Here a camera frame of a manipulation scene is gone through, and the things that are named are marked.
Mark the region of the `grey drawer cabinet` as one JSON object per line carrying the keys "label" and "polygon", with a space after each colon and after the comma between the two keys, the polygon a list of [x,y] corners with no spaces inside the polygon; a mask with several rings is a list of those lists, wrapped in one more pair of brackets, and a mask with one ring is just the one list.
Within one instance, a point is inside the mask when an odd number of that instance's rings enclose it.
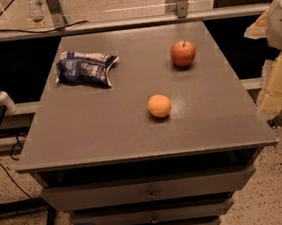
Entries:
{"label": "grey drawer cabinet", "polygon": [[[188,40],[194,61],[173,64],[171,46]],[[204,24],[155,26],[65,37],[64,51],[119,57],[111,87],[49,78],[17,170],[49,188],[249,166],[276,143],[249,93]],[[154,117],[153,95],[171,100]],[[232,199],[237,191],[64,211],[72,215]]]}

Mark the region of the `red apple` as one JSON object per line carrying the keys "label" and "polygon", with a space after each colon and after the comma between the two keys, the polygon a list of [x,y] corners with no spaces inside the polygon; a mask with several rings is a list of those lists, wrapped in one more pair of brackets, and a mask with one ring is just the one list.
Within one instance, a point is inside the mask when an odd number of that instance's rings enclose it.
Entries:
{"label": "red apple", "polygon": [[187,67],[195,59],[196,47],[188,40],[175,42],[171,46],[170,57],[173,64],[178,67]]}

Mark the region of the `middle grey drawer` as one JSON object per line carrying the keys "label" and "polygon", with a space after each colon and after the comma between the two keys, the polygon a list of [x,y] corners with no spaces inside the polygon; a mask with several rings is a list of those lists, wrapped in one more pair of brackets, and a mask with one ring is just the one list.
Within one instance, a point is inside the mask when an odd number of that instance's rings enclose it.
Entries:
{"label": "middle grey drawer", "polygon": [[233,205],[234,200],[222,199],[174,205],[136,208],[127,211],[98,212],[89,215],[72,215],[74,225],[137,225],[158,222],[214,217],[223,215]]}

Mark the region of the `grey metal railing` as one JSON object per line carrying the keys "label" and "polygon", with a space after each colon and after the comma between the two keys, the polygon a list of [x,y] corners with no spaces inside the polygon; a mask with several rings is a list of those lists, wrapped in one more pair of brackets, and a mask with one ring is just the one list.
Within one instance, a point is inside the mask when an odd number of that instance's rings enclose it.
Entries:
{"label": "grey metal railing", "polygon": [[216,0],[0,0],[0,41],[260,14],[266,3]]}

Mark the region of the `orange fruit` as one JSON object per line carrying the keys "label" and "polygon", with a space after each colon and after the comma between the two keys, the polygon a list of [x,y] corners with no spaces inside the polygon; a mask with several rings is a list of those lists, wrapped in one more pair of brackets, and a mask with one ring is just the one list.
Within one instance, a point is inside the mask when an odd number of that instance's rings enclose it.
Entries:
{"label": "orange fruit", "polygon": [[162,94],[153,95],[149,98],[147,108],[154,117],[167,117],[172,109],[171,100]]}

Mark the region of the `top grey drawer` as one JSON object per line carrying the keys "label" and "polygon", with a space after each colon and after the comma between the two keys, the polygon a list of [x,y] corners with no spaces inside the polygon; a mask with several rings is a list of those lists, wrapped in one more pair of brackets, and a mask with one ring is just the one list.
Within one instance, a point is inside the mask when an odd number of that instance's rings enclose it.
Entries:
{"label": "top grey drawer", "polygon": [[49,188],[44,189],[41,196],[57,210],[70,212],[237,191],[243,188],[254,172],[252,165],[239,165],[173,175],[163,174],[154,177]]}

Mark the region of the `white pump bottle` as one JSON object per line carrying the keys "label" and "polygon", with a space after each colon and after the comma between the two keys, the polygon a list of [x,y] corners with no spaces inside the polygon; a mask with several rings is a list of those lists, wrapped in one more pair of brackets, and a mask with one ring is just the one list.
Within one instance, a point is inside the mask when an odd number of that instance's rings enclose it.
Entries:
{"label": "white pump bottle", "polygon": [[7,107],[7,113],[13,114],[17,111],[17,105],[12,100],[12,98],[8,95],[7,92],[0,90],[0,106],[6,106]]}

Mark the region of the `blue white chip bag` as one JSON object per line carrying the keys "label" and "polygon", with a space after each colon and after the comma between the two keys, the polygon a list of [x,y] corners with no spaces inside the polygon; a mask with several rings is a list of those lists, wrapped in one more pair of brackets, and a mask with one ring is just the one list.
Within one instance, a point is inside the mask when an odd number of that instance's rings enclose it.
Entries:
{"label": "blue white chip bag", "polygon": [[109,70],[119,57],[106,53],[63,51],[57,61],[56,81],[68,85],[98,84],[111,87]]}

